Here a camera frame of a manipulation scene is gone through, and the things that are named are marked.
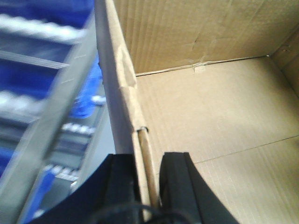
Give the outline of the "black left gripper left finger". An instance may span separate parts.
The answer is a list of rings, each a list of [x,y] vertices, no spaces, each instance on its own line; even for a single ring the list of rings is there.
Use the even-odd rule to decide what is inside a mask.
[[[109,154],[92,175],[33,224],[85,224],[98,209],[140,202],[132,154]]]

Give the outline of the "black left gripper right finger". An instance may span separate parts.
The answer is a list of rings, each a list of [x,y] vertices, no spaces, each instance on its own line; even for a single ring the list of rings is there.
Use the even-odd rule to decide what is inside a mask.
[[[159,172],[162,209],[184,213],[193,224],[237,224],[196,169],[189,153],[165,153]]]

